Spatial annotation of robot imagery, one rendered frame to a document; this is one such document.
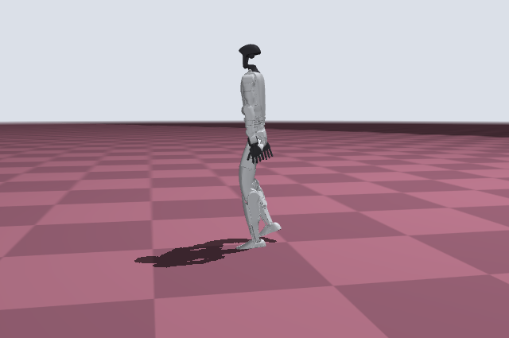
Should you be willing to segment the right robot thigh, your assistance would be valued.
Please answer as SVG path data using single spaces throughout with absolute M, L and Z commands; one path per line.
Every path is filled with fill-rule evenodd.
M 248 142 L 248 141 L 247 141 Z M 250 156 L 250 158 L 252 158 L 252 156 Z M 255 158 L 254 158 L 255 160 Z M 256 161 L 256 160 L 255 160 Z M 257 165 L 257 163 L 255 163 Z M 256 191 L 258 190 L 258 187 L 259 187 L 259 184 L 258 184 L 258 181 L 254 178 L 254 181 L 252 183 L 252 186 L 251 188 L 255 189 Z

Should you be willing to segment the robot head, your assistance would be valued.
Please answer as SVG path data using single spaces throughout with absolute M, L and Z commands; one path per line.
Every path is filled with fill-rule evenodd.
M 239 52 L 243 55 L 243 67 L 252 70 L 252 72 L 259 72 L 256 65 L 248 64 L 249 58 L 254 58 L 255 55 L 261 54 L 261 50 L 257 45 L 244 45 Z M 259 72 L 260 73 L 260 72 Z

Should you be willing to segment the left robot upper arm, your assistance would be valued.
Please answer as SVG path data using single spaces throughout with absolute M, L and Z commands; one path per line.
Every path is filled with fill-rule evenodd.
M 247 104 L 253 107 L 255 111 L 255 75 L 254 74 L 244 75 L 242 77 L 242 84 L 244 91 L 244 99 L 246 100 Z M 245 106 L 243 106 L 241 110 L 243 115 L 245 115 L 243 110 Z

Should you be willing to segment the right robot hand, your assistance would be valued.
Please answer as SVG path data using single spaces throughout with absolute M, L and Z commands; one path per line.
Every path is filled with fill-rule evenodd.
M 265 146 L 265 147 L 263 147 L 263 150 L 262 150 L 262 154 L 263 154 L 263 152 L 264 152 L 266 160 L 267 160 L 266 152 L 267 152 L 268 158 L 270 158 L 270 154 L 269 154 L 269 151 L 268 151 L 268 150 L 270 151 L 270 154 L 271 154 L 271 156 L 273 157 L 273 154 L 272 154 L 272 152 L 271 152 L 270 144 L 269 144 L 269 143 L 267 143 L 267 144 L 266 144 L 266 146 Z

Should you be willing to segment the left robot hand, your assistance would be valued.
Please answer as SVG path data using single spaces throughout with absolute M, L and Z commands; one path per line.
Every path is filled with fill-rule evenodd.
M 257 138 L 257 136 L 256 136 L 256 138 Z M 258 138 L 257 138 L 257 143 L 254 143 L 254 144 L 250 143 L 250 139 L 249 138 L 247 140 L 248 140 L 248 143 L 249 143 L 249 146 L 250 146 L 250 149 L 249 149 L 250 153 L 248 154 L 247 160 L 249 160 L 250 155 L 251 155 L 252 156 L 252 163 L 254 164 L 255 160 L 256 160 L 256 163 L 258 164 L 258 159 L 261 162 L 260 154 L 262 156 L 262 159 L 264 160 L 264 157 L 263 157 L 263 154 L 262 154 L 262 150 L 258 146 Z

